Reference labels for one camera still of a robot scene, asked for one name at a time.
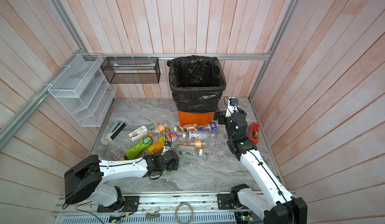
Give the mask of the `yellow orange juice bottle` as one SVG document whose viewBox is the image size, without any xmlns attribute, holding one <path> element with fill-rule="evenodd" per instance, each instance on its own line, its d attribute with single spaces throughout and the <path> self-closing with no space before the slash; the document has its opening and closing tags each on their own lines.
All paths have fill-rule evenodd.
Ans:
<svg viewBox="0 0 385 224">
<path fill-rule="evenodd" d="M 166 138 L 165 137 L 159 138 L 154 144 L 151 144 L 147 148 L 146 154 L 147 155 L 161 154 L 163 152 L 165 142 L 166 142 Z"/>
</svg>

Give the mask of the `green bottle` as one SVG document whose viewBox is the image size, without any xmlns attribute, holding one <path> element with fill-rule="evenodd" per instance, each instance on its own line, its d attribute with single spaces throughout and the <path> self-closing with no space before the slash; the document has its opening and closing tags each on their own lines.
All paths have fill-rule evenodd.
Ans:
<svg viewBox="0 0 385 224">
<path fill-rule="evenodd" d="M 147 136 L 142 138 L 141 141 L 125 152 L 125 155 L 121 158 L 121 160 L 125 161 L 135 159 L 143 150 L 148 148 L 153 143 L 152 137 L 153 135 L 149 133 Z"/>
</svg>

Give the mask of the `white cap clear bottle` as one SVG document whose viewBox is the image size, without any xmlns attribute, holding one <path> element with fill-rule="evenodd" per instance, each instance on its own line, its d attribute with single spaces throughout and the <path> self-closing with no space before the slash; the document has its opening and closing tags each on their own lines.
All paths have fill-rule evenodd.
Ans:
<svg viewBox="0 0 385 224">
<path fill-rule="evenodd" d="M 180 146 L 178 149 L 179 155 L 188 155 L 188 156 L 202 156 L 203 150 L 197 149 L 192 146 Z"/>
</svg>

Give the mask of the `orange label clear bottle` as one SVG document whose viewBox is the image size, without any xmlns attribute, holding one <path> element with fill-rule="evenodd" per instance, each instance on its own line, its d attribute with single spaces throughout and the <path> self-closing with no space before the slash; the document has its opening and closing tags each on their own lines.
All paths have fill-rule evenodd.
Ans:
<svg viewBox="0 0 385 224">
<path fill-rule="evenodd" d="M 180 146 L 192 146 L 196 149 L 202 149 L 207 146 L 207 143 L 201 139 L 197 139 L 197 140 L 184 141 L 180 144 Z"/>
</svg>

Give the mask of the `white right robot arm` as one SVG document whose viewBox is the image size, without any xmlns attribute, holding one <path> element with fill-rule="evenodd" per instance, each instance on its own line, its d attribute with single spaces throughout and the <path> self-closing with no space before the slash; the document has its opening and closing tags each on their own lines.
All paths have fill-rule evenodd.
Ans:
<svg viewBox="0 0 385 224">
<path fill-rule="evenodd" d="M 214 120 L 225 125 L 229 150 L 248 169 L 264 194 L 263 197 L 257 195 L 245 184 L 235 186 L 231 190 L 233 207 L 247 207 L 265 224 L 305 224 L 306 202 L 295 198 L 264 162 L 257 146 L 247 135 L 246 113 L 217 111 Z"/>
</svg>

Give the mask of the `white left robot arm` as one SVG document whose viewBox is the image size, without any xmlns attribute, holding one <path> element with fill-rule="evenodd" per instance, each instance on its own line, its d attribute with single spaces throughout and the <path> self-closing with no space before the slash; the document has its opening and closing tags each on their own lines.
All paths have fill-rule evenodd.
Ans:
<svg viewBox="0 0 385 224">
<path fill-rule="evenodd" d="M 166 170 L 177 170 L 178 165 L 179 157 L 173 150 L 124 161 L 100 160 L 98 155 L 90 155 L 65 172 L 65 204 L 91 201 L 109 212 L 121 211 L 125 206 L 122 191 L 107 182 L 129 177 L 156 179 Z"/>
</svg>

